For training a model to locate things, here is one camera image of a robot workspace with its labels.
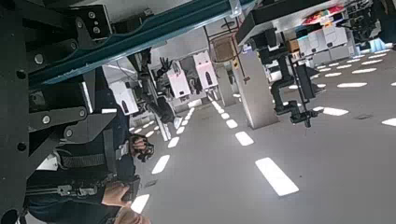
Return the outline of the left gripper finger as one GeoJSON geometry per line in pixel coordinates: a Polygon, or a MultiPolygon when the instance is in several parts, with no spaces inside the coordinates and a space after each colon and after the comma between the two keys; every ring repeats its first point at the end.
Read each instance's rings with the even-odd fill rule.
{"type": "Polygon", "coordinates": [[[27,72],[86,61],[112,33],[105,5],[46,7],[26,0],[27,72]]]}
{"type": "Polygon", "coordinates": [[[60,169],[75,170],[103,166],[114,171],[113,132],[108,129],[118,109],[93,109],[96,92],[83,83],[60,89],[29,93],[29,123],[33,151],[28,173],[32,174],[46,160],[60,169]],[[75,151],[103,134],[103,149],[80,155],[75,151]]]}

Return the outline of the operator hand with black strap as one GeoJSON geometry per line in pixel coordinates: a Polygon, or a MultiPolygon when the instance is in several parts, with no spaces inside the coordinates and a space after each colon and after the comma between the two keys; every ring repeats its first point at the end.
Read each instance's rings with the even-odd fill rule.
{"type": "Polygon", "coordinates": [[[154,145],[149,142],[146,136],[133,134],[130,137],[130,153],[142,162],[149,160],[155,151],[154,145]]]}

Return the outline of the operator bare hand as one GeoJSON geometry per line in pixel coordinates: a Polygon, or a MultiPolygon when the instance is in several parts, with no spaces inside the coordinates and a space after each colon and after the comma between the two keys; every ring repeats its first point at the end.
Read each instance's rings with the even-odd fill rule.
{"type": "Polygon", "coordinates": [[[109,183],[106,185],[102,204],[108,206],[128,207],[131,201],[124,201],[122,198],[129,190],[129,186],[121,182],[109,183]]]}

